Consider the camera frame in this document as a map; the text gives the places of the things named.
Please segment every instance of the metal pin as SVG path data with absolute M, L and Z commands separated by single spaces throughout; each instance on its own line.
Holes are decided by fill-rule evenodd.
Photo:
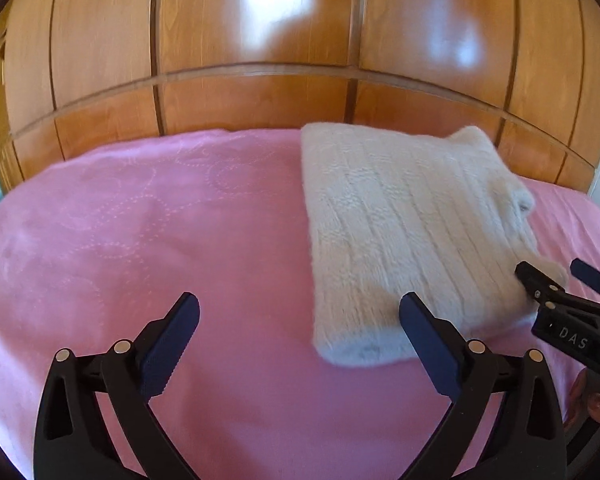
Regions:
M 484 354 L 484 351 L 486 349 L 487 347 L 482 341 L 479 341 L 477 339 L 469 341 L 469 350 L 471 350 L 471 352 L 473 352 L 474 354 Z
M 66 361 L 70 355 L 71 352 L 69 352 L 66 348 L 58 350 L 58 352 L 56 353 L 56 361 L 58 361 L 59 363 L 61 363 L 62 361 Z
M 532 361 L 535 361 L 536 363 L 541 363 L 542 360 L 544 359 L 542 352 L 539 350 L 536 350 L 535 348 L 529 350 L 529 357 L 531 358 Z
M 127 341 L 126 339 L 121 339 L 115 345 L 113 345 L 113 351 L 116 354 L 124 354 L 126 352 L 129 352 L 130 348 L 131 348 L 131 341 Z

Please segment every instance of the white knit fabric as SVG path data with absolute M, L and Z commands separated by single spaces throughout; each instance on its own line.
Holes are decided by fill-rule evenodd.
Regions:
M 518 262 L 566 283 L 566 271 L 537 253 L 531 193 L 475 126 L 438 139 L 309 124 L 302 179 L 314 345 L 333 364 L 413 357 L 398 321 L 409 291 L 466 338 L 486 338 L 534 312 Z

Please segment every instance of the pink bedsheet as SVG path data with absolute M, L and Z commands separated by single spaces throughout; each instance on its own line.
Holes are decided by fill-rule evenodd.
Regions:
M 211 131 L 101 148 L 7 196 L 0 444 L 27 478 L 54 353 L 102 352 L 134 338 L 184 290 L 200 299 L 200 325 L 152 408 L 198 475 L 368 480 L 404 472 L 446 398 L 417 360 L 340 369 L 312 348 L 300 171 L 297 130 Z M 600 267 L 600 211 L 584 195 L 527 183 L 538 200 L 532 223 L 541 251 Z M 517 355 L 541 348 L 561 399 L 580 368 L 528 326 L 489 343 Z M 495 410 L 492 403 L 487 422 Z M 110 406 L 105 413 L 110 421 Z M 122 430 L 111 428 L 123 461 L 137 468 Z M 462 468 L 487 432 L 484 424 Z

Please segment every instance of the wooden headboard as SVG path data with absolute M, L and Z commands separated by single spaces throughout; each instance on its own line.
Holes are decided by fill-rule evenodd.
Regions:
M 119 140 L 344 121 L 485 130 L 518 174 L 600 161 L 594 0 L 12 0 L 0 182 Z

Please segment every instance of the human hand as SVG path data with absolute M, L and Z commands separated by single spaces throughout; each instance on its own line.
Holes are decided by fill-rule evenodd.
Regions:
M 582 398 L 587 386 L 586 371 L 584 369 L 578 374 L 569 392 L 564 431 L 567 431 L 578 420 L 582 410 L 587 410 L 589 416 L 600 423 L 600 392 L 589 394 L 586 399 Z

